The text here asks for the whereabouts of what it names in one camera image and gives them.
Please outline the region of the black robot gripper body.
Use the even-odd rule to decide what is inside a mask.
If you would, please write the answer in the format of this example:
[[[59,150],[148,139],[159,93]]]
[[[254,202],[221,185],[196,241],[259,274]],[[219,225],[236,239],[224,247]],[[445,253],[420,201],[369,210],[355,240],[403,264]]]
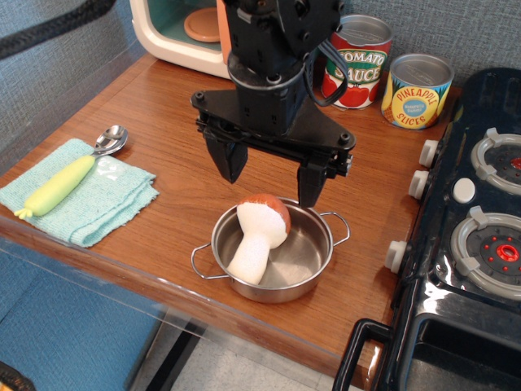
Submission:
[[[232,90],[200,90],[190,102],[198,110],[199,132],[241,143],[301,165],[318,161],[326,177],[345,176],[356,139],[321,112],[331,105],[313,93],[313,60],[307,58],[273,75],[248,68],[230,56]]]

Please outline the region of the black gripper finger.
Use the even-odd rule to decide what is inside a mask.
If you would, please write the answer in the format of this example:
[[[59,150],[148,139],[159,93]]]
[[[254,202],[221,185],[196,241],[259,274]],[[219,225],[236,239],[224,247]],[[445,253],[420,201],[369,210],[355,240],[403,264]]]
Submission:
[[[221,176],[235,183],[248,159],[247,146],[241,143],[220,140],[214,133],[204,132],[204,139],[210,156]]]
[[[326,182],[326,165],[318,161],[307,161],[297,172],[299,204],[312,208],[318,201]]]

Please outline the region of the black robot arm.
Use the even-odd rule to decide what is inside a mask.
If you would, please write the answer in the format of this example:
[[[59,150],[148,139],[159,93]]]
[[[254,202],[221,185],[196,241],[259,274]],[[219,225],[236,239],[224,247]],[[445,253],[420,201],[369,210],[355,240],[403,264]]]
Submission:
[[[298,201],[310,208],[327,179],[348,173],[355,136],[323,112],[348,86],[325,99],[313,92],[317,52],[344,64],[331,43],[343,9],[341,1],[225,3],[227,69],[235,88],[191,97],[199,132],[224,179],[239,178],[250,149],[296,161]]]

